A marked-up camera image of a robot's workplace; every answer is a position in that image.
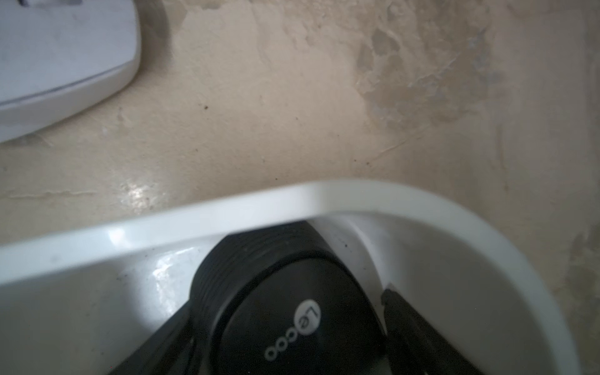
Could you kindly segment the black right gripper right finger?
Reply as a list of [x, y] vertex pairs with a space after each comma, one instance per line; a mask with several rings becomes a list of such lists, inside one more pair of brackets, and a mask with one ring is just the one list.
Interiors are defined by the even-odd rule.
[[386, 354], [393, 374], [480, 374], [398, 292], [381, 295]]

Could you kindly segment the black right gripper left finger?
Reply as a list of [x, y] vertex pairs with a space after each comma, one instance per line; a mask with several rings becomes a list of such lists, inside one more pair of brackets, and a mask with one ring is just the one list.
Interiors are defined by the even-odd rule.
[[194, 347], [190, 302], [109, 374], [186, 374]]

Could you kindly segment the black ribbed Lecoo mouse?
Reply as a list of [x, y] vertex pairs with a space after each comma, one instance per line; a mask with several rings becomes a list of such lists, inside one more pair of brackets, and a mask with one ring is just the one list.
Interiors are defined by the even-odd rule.
[[305, 221], [223, 238], [190, 308], [192, 374], [366, 374], [384, 355], [365, 292]]

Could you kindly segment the white plastic storage box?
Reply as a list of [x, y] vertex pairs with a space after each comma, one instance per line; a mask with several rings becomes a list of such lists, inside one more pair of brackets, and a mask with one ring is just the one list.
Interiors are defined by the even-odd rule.
[[109, 374], [185, 303], [226, 236], [309, 223], [365, 292], [393, 374], [381, 295], [398, 292], [480, 374], [579, 374], [552, 294], [520, 251], [461, 206], [377, 181], [238, 195], [1, 249], [1, 372]]

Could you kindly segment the white mouse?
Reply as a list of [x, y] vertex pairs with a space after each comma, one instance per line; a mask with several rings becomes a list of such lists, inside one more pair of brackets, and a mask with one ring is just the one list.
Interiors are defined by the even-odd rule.
[[133, 1], [3, 1], [1, 140], [116, 94], [136, 75], [141, 52]]

